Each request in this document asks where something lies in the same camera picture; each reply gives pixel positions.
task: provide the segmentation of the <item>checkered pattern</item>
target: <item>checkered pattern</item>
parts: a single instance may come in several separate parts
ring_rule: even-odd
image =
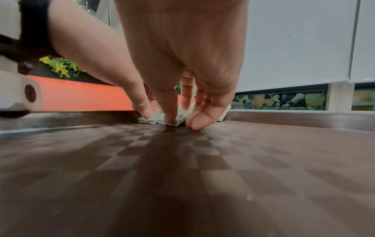
[[[222,122],[0,139],[0,236],[375,236],[373,133]]]

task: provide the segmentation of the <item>white roller blind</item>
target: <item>white roller blind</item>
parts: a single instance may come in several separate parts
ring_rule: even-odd
[[[348,80],[356,0],[251,0],[237,92]]]
[[[375,0],[361,0],[350,81],[375,81]]]

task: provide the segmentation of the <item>black sleeve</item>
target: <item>black sleeve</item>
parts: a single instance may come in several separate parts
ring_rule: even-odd
[[[12,39],[0,35],[0,55],[15,62],[23,62],[44,56],[59,57],[48,33],[48,7],[51,0],[20,0],[21,35]]]

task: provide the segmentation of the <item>orange panel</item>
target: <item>orange panel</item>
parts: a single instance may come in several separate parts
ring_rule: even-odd
[[[29,77],[40,84],[43,104],[38,111],[133,110],[129,97],[116,86]]]

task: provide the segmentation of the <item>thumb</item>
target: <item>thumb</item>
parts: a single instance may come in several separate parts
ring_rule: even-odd
[[[132,108],[145,119],[152,117],[152,108],[142,81],[127,81],[119,85],[132,101]]]

